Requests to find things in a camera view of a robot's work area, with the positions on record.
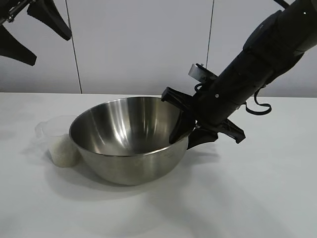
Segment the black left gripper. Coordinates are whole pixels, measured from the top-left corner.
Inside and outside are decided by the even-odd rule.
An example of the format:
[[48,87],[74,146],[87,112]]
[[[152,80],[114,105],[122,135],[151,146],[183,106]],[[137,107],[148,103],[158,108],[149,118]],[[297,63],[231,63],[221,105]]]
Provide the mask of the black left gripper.
[[3,26],[5,22],[13,22],[28,5],[27,14],[50,27],[61,38],[68,41],[72,33],[53,0],[0,0],[0,55],[34,66],[37,56]]

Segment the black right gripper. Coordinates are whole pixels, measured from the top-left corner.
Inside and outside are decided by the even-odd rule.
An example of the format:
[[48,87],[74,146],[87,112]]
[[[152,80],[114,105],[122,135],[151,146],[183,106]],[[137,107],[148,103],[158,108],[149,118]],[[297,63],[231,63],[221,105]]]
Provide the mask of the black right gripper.
[[202,65],[194,64],[189,75],[199,81],[194,95],[190,96],[171,87],[167,87],[161,95],[162,101],[181,110],[169,136],[169,143],[174,144],[188,137],[189,150],[215,142],[219,133],[233,138],[236,143],[244,140],[244,131],[229,120],[229,116],[243,103],[238,96],[238,73],[229,65],[216,76]]

